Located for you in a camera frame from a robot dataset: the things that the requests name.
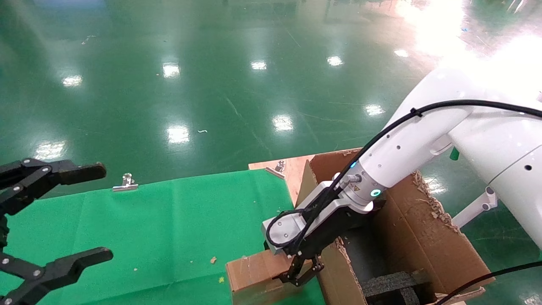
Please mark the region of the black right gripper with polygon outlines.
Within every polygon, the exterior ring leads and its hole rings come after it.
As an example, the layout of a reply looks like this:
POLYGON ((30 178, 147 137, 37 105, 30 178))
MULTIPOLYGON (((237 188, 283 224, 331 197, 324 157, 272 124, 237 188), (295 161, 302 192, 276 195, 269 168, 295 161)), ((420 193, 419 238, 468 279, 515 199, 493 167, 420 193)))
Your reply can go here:
POLYGON ((319 272, 324 269, 324 264, 321 261, 321 252, 325 247, 333 243, 337 237, 344 234, 348 230, 357 229, 359 227, 368 227, 374 216, 385 205, 385 199, 377 199, 373 204, 372 211, 367 214, 355 212, 350 207, 340 207, 331 216, 327 217, 322 224, 300 244, 299 255, 293 256, 290 268, 277 276, 283 283, 291 283, 294 286, 304 286, 312 280, 319 272), (304 267, 304 259, 311 259, 310 267, 304 267))

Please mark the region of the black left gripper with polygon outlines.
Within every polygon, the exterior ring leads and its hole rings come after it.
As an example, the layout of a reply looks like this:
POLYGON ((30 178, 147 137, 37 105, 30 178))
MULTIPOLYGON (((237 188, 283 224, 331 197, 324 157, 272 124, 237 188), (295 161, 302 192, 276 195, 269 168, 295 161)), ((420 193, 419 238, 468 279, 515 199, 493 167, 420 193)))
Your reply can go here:
POLYGON ((78 166, 71 160, 26 158, 0 166, 0 268, 23 280, 19 287, 1 296, 2 305, 35 305, 51 291, 76 283, 86 268, 113 259, 110 249, 97 247, 39 266, 3 252, 8 245, 4 214, 15 216, 58 185, 75 185, 106 175, 106 167, 100 162, 78 166))

